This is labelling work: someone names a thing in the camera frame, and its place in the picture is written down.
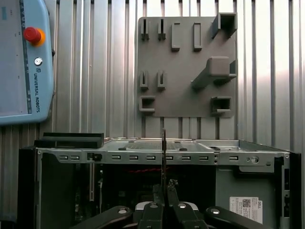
metal panel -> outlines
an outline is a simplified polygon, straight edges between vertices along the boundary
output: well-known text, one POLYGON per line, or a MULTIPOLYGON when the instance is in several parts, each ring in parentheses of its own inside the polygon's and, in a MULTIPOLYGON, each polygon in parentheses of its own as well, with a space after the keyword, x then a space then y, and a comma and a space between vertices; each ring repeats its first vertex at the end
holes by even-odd
MULTIPOLYGON (((134 137, 134 127, 135 127, 135 87, 134 87, 134 80, 135 80, 135 51, 137 52, 135 48, 135 38, 137 37, 137 32, 135 35, 135 31, 138 31, 137 28, 137 14, 136 14, 136 3, 137 0, 130 0, 128 4, 128 30, 127 30, 127 41, 128 41, 128 55, 125 56, 127 59, 125 59, 125 63, 128 63, 128 75, 126 79, 126 98, 125 98, 125 104, 127 105, 127 109, 125 109, 125 115, 127 116, 124 120, 124 125, 127 127, 127 130, 124 133, 124 136, 132 136, 134 137)), ((138 8, 141 8, 143 10, 143 2, 140 2, 138 5, 138 8)))
POLYGON ((271 46, 270 46, 270 2, 255 2, 255 79, 254 141, 271 145, 271 46))
POLYGON ((290 45, 292 45, 292 56, 290 56, 293 68, 292 70, 293 74, 293 87, 292 89, 292 104, 290 106, 292 107, 291 113, 294 116, 291 117, 293 119, 292 123, 292 131, 290 132, 290 135, 292 135, 291 139, 291 149, 296 152, 302 152, 303 149, 303 117, 302 117, 302 63, 300 62, 302 59, 302 56, 300 55, 301 50, 301 39, 300 39, 300 2, 299 1, 293 1, 292 7, 290 8, 290 15, 293 15, 292 19, 292 39, 290 40, 290 45))
POLYGON ((55 128, 59 132, 71 130, 74 7, 73 1, 62 1, 59 7, 55 118, 55 128))
POLYGON ((252 0, 237 2, 238 12, 238 138, 253 140, 252 0))
POLYGON ((110 59, 110 135, 123 136, 124 66, 125 66, 125 0, 112 3, 110 59))
POLYGON ((90 132, 91 131, 91 119, 89 118, 89 111, 91 110, 90 102, 90 92, 92 91, 92 6, 90 0, 84 1, 83 6, 83 46, 82 46, 82 76, 81 76, 81 107, 80 107, 80 130, 81 132, 90 132))
POLYGON ((83 19, 84 1, 76 4, 74 14, 74 42, 73 42, 73 72, 71 80, 71 132, 81 130, 81 96, 82 96, 82 59, 83 59, 83 19))
POLYGON ((106 79, 107 79, 107 37, 108 37, 108 3, 94 3, 94 35, 93 35, 93 69, 92 69, 92 132, 106 134, 106 79))
POLYGON ((0 128, 0 215, 16 216, 18 148, 46 131, 234 139, 305 151, 303 0, 45 0, 55 97, 50 119, 0 128), (238 112, 232 119, 142 118, 136 103, 138 19, 237 11, 238 112))

